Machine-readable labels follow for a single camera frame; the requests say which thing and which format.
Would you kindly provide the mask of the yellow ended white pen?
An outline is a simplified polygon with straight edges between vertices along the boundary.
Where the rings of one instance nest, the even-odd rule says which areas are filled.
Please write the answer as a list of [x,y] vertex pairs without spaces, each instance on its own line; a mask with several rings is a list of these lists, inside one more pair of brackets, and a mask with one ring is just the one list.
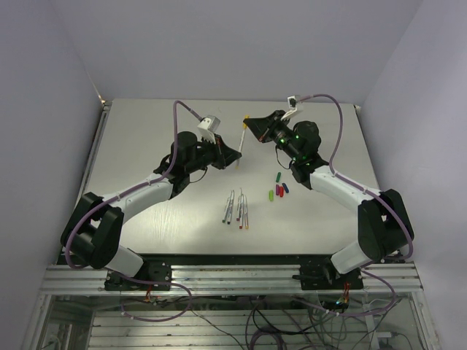
[[[239,148],[238,148],[238,152],[239,152],[239,153],[242,153],[242,149],[243,149],[243,145],[244,145],[244,138],[245,138],[246,130],[247,130],[247,126],[246,126],[245,123],[243,123],[243,124],[242,124],[242,134],[241,134],[241,138],[240,138],[240,142],[239,142]],[[239,165],[240,165],[240,158],[238,158],[238,159],[236,160],[235,169],[238,169],[238,168],[239,168]]]

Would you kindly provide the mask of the green ended white pen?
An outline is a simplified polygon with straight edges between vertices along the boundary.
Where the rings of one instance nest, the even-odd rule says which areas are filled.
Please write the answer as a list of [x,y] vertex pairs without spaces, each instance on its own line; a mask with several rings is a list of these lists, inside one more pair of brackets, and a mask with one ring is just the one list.
[[225,204],[225,208],[224,208],[224,212],[223,212],[223,218],[222,218],[222,223],[226,223],[226,221],[227,221],[228,213],[229,213],[230,207],[231,207],[231,201],[232,201],[232,192],[231,192],[231,194],[228,196],[227,201],[226,201],[226,204]]

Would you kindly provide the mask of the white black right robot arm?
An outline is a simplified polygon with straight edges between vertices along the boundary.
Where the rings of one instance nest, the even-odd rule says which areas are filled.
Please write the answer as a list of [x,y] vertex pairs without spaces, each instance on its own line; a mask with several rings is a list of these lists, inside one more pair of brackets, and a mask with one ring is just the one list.
[[299,184],[327,195],[357,217],[357,239],[331,255],[331,265],[321,272],[323,283],[338,288],[350,271],[383,260],[404,246],[412,248],[414,232],[401,195],[365,187],[333,170],[319,154],[317,124],[301,121],[289,128],[284,115],[277,110],[268,117],[246,118],[244,124],[259,142],[275,143],[290,158],[290,170]]

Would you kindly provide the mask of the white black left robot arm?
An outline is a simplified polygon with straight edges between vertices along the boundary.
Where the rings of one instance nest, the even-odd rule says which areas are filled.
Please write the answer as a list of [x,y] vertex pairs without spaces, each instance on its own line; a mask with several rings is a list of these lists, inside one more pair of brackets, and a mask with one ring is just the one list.
[[223,170],[241,156],[218,134],[207,141],[189,131],[178,133],[170,153],[141,182],[105,196],[87,192],[78,200],[61,236],[66,263],[73,269],[106,268],[122,274],[130,288],[143,288],[149,272],[141,255],[120,245],[124,224],[178,196],[190,184],[192,173],[208,167]]

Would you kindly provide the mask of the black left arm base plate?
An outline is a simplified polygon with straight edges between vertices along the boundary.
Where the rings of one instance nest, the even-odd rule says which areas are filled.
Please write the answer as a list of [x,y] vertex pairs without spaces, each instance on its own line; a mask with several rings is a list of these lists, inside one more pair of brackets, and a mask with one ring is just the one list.
[[143,290],[169,291],[172,278],[171,268],[163,262],[144,264],[135,276],[109,271],[104,289],[106,291],[132,292]]

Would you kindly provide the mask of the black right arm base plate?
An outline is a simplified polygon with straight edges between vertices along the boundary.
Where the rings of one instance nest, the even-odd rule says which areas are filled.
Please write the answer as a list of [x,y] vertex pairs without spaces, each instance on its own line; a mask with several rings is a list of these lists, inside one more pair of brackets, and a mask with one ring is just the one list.
[[330,265],[302,265],[292,279],[299,281],[302,290],[350,290],[362,289],[363,281],[359,269],[340,274]]

